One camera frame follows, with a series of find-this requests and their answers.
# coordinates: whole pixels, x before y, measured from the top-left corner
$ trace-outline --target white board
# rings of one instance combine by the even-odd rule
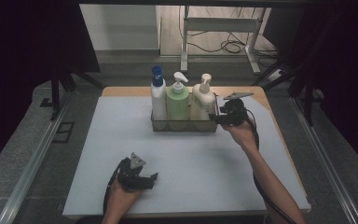
[[[295,198],[309,210],[306,194],[267,109],[242,99],[255,114],[260,152]],[[218,98],[218,104],[224,102]],[[107,182],[121,160],[135,152],[147,162],[141,176],[158,173],[129,217],[266,212],[252,168],[220,126],[216,133],[155,133],[149,97],[100,97],[63,214],[101,215]]]

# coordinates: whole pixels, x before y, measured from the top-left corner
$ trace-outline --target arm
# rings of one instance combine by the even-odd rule
[[[141,190],[125,191],[117,180],[113,182],[102,224],[117,224],[141,195]]]
[[[246,153],[252,165],[255,177],[261,188],[266,192],[266,195],[297,224],[306,223],[296,201],[259,153],[250,125],[244,122],[240,126],[222,125],[222,127],[231,134],[235,142],[240,145],[242,150]],[[286,223],[268,204],[266,204],[266,207],[275,224]]]

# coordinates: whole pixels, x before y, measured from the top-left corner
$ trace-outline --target human hand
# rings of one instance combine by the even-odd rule
[[[126,191],[121,184],[115,180],[110,190],[106,206],[106,213],[103,224],[116,224],[132,207],[135,201],[142,194],[142,190]]]
[[[255,136],[247,121],[239,126],[222,124],[222,128],[231,134],[234,141],[241,146],[245,153],[257,150]]]

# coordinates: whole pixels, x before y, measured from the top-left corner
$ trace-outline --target pump bottle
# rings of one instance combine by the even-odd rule
[[[169,120],[188,120],[188,88],[181,81],[188,82],[180,72],[173,74],[176,82],[167,89],[167,113]]]
[[[210,90],[211,75],[204,74],[201,83],[193,87],[191,97],[190,119],[209,120],[208,113],[214,112],[216,97]]]
[[[162,77],[161,67],[158,65],[154,66],[152,72],[153,79],[150,85],[150,92],[152,95],[153,120],[166,120],[165,80]]]

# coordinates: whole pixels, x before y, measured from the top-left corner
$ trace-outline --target black curtain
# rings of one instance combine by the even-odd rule
[[[79,5],[0,1],[0,151],[53,66],[100,72]]]
[[[343,14],[317,57],[316,86],[322,109],[358,153],[358,2]]]

